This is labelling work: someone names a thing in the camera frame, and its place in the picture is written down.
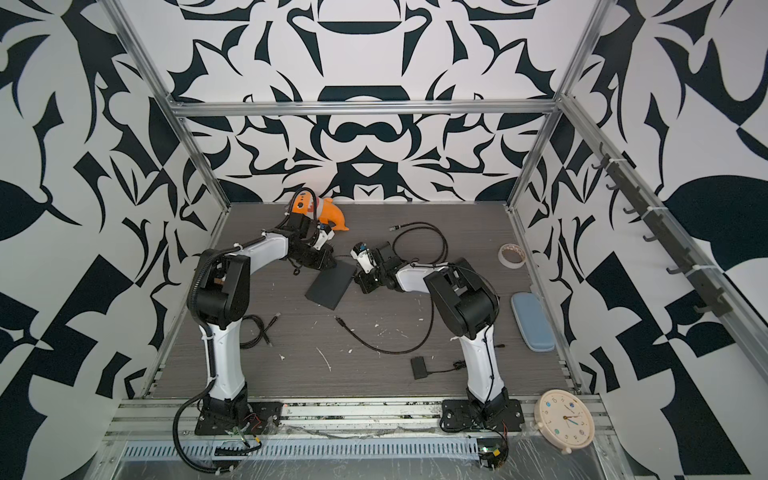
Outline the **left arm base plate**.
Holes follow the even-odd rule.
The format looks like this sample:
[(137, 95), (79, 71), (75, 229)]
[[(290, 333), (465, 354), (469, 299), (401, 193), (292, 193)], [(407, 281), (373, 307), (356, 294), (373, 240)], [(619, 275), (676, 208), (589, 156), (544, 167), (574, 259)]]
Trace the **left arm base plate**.
[(231, 433), (238, 428), (243, 433), (259, 435), (281, 420), (281, 402), (224, 402), (204, 398), (194, 433), (215, 436)]

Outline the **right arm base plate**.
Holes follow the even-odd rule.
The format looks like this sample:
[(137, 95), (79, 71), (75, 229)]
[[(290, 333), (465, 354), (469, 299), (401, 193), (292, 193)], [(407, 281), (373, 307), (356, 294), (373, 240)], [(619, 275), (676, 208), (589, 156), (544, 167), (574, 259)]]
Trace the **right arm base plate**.
[(522, 406), (517, 399), (500, 396), (487, 407), (470, 400), (443, 400), (441, 403), (439, 426), (447, 433), (520, 432), (524, 423)]

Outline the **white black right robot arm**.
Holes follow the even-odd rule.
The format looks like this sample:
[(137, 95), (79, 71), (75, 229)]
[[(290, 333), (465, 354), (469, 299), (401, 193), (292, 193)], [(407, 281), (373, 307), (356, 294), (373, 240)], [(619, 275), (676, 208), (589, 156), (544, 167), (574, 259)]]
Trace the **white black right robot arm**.
[(379, 287), (401, 293), (424, 293), (445, 326), (459, 338), (467, 367), (468, 398), (482, 407), (503, 398), (506, 386), (495, 354), (499, 297), (463, 258), (454, 262), (420, 263), (399, 257), (390, 243), (370, 248), (356, 244), (355, 282), (363, 293)]

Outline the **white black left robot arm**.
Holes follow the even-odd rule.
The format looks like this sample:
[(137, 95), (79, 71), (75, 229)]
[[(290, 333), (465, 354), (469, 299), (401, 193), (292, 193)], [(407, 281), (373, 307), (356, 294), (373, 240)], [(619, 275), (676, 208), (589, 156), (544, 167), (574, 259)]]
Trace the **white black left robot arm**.
[(290, 213), (257, 238), (229, 248), (203, 252), (187, 297), (187, 309), (206, 345), (205, 395), (232, 401), (247, 393), (240, 357), (241, 321), (250, 303), (251, 275), (276, 261), (296, 270), (323, 271), (336, 261), (330, 240), (346, 229), (343, 219), (314, 219)]

